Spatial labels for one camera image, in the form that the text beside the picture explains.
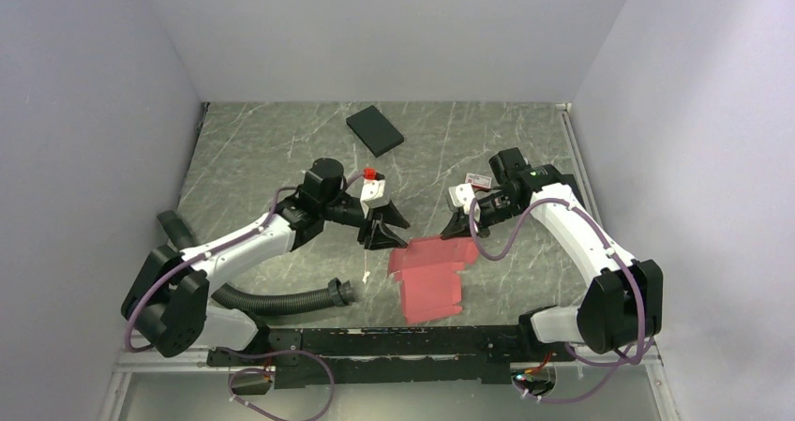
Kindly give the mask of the red paper box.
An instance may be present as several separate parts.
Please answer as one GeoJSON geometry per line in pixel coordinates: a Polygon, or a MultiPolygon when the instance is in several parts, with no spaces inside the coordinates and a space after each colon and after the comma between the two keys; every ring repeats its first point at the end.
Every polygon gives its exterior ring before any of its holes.
{"type": "Polygon", "coordinates": [[[392,250],[387,274],[399,284],[401,311],[407,324],[458,315],[463,307],[459,273],[475,263],[479,252],[470,238],[415,238],[392,250]]]}

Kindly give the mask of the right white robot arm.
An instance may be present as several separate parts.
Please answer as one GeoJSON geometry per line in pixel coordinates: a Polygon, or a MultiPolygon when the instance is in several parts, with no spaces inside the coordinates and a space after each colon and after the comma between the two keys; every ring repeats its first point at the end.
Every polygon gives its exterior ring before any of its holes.
{"type": "Polygon", "coordinates": [[[584,345],[595,353],[636,346],[638,360],[662,329],[664,276],[653,260],[640,261],[586,211],[574,177],[546,164],[533,167],[516,148],[490,158],[496,189],[479,197],[470,183],[450,187],[452,217],[444,240],[478,241],[492,226],[534,218],[573,261],[587,286],[577,306],[537,308],[520,316],[517,349],[538,360],[552,345],[584,345]]]}

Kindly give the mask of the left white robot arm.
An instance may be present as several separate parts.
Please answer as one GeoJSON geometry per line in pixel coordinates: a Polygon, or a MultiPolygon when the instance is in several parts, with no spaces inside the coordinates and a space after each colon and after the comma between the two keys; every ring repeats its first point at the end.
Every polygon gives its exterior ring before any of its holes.
{"type": "Polygon", "coordinates": [[[149,253],[122,304],[125,349],[174,357],[193,345],[223,348],[248,365],[268,355],[268,313],[246,304],[214,306],[217,291],[260,263],[298,250],[328,222],[356,228],[367,250],[406,247],[391,229],[410,226],[382,173],[364,169],[346,177],[333,158],[315,160],[300,185],[277,190],[265,214],[209,243],[196,244],[173,211],[158,219],[172,242],[149,253]]]}

